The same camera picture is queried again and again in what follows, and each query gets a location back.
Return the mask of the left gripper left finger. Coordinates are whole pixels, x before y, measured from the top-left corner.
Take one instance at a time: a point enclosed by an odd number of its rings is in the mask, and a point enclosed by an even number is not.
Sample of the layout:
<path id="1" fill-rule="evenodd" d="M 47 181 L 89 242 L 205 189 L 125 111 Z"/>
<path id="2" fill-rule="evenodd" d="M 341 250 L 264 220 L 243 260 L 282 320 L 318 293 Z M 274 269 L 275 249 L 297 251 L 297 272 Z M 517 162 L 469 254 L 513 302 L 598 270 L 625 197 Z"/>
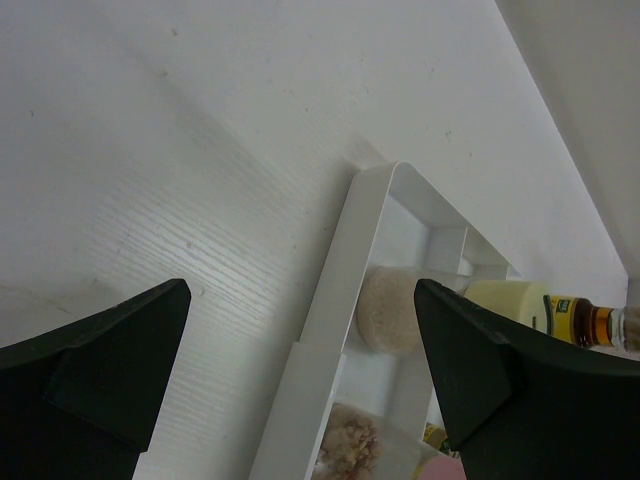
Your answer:
<path id="1" fill-rule="evenodd" d="M 190 289 L 171 279 L 1 350 L 4 479 L 130 479 L 150 446 Z"/>

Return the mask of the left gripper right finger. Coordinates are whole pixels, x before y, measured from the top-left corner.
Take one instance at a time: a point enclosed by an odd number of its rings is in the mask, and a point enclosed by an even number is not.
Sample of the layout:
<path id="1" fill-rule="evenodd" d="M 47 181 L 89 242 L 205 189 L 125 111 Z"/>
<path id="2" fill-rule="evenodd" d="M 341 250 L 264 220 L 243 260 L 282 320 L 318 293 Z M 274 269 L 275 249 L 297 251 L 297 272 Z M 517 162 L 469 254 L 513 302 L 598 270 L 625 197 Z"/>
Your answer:
<path id="1" fill-rule="evenodd" d="M 470 479 L 635 479 L 639 365 L 554 339 L 422 279 L 414 303 Z"/>

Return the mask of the brown bottle yellow label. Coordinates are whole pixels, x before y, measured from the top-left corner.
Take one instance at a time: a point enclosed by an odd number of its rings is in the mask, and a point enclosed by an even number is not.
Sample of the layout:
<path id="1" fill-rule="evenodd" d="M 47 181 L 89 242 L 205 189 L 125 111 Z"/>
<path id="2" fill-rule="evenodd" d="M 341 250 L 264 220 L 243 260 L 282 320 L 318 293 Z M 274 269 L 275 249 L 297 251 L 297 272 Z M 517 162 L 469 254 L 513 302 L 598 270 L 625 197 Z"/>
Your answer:
<path id="1" fill-rule="evenodd" d="M 582 297 L 543 297 L 547 333 L 558 340 L 591 349 L 612 347 L 639 351 L 639 308 L 608 308 Z"/>
<path id="2" fill-rule="evenodd" d="M 459 457 L 459 453 L 451 448 L 449 437 L 446 431 L 438 425 L 432 423 L 426 424 L 423 441 L 427 445 L 435 448 L 439 452 L 449 457 Z"/>

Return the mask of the yellow-lid spice bottle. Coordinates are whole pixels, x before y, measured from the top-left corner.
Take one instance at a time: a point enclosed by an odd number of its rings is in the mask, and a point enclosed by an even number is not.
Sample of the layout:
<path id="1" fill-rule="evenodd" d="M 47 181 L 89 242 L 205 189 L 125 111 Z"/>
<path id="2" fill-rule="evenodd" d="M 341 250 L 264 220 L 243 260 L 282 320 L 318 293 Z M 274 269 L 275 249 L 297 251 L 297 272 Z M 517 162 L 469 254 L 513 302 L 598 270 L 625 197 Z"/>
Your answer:
<path id="1" fill-rule="evenodd" d="M 417 349 L 421 336 L 414 292 L 420 280 L 434 280 L 482 308 L 541 333 L 553 331 L 550 294 L 544 283 L 379 266 L 366 275 L 355 311 L 359 333 L 370 349 L 394 355 Z"/>

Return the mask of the pink-lid spice bottle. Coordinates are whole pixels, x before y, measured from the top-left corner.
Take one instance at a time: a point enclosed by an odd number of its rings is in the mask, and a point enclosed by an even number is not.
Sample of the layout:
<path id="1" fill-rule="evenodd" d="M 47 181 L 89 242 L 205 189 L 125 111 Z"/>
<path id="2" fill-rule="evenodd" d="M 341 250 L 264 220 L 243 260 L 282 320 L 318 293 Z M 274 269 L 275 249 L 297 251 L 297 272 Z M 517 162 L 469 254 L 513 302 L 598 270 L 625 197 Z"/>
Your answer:
<path id="1" fill-rule="evenodd" d="M 460 460 L 348 404 L 332 406 L 314 479 L 464 479 Z"/>

